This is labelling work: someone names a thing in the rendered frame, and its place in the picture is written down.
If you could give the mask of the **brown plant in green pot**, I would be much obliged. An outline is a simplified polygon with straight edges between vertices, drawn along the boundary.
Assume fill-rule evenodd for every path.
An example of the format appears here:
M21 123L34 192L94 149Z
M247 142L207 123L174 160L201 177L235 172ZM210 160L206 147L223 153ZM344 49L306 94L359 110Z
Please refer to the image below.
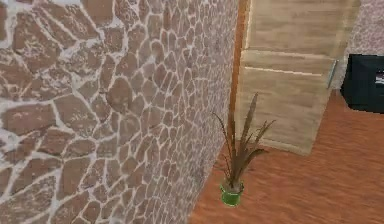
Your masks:
M240 203L241 195L244 191L242 176L245 170L253 159L267 153L267 150L259 147L259 142L270 129L274 120L265 121L262 126L257 129L257 135L253 142L255 147L249 148L251 138L253 137L253 134L249 133L249 130L256 110L257 98L258 94L255 93L247 112L239 143L236 143L236 121L234 112L231 111L229 113L227 126L224 126L223 119L213 112L213 115L220 123L225 145L228 149L228 153L224 157L226 167L223 169L224 179L220 184L220 190L222 202L230 207L235 207Z

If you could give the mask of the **light wooden room door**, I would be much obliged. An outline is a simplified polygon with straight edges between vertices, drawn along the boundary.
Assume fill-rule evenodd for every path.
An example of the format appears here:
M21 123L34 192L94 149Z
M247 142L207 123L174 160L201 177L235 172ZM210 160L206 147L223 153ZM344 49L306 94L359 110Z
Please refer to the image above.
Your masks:
M260 144L308 155L341 68L361 0L248 0L236 94L242 133L258 94L250 132L274 120Z

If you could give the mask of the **black cabinet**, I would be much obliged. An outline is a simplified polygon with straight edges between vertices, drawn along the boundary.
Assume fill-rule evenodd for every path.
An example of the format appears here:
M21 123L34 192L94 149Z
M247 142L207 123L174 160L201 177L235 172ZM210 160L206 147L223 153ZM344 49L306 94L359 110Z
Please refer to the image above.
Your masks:
M350 54L340 93L350 109L384 114L384 56Z

